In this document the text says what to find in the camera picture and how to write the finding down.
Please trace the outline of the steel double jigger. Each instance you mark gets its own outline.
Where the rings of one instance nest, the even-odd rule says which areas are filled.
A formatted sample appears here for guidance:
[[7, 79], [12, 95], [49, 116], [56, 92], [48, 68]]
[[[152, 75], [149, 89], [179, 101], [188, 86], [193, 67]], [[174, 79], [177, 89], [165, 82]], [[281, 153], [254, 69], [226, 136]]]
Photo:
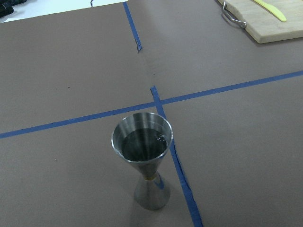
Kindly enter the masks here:
[[170, 188], [158, 168], [173, 141], [170, 123], [155, 113], [134, 113], [115, 127], [115, 153], [140, 174], [135, 201], [144, 209], [159, 210], [169, 201]]

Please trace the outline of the bamboo cutting board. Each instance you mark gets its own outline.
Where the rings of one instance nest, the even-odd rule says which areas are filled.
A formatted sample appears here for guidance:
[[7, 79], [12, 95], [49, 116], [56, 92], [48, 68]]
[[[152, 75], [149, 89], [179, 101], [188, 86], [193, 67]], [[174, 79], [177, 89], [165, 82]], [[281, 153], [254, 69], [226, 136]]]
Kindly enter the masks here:
[[301, 0], [266, 0], [280, 10], [287, 21], [253, 0], [219, 0], [222, 15], [235, 28], [245, 30], [257, 43], [302, 38], [303, 2]]

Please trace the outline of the yellow plastic knife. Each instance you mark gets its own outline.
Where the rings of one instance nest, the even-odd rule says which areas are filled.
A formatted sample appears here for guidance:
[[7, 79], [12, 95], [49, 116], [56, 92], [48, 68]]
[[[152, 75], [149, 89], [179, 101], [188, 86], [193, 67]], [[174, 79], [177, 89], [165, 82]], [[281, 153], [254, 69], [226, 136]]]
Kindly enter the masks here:
[[277, 7], [275, 7], [272, 4], [266, 3], [264, 0], [254, 0], [258, 5], [265, 8], [267, 11], [269, 11], [271, 14], [273, 14], [278, 20], [282, 22], [286, 22], [287, 18], [286, 16], [280, 11]]

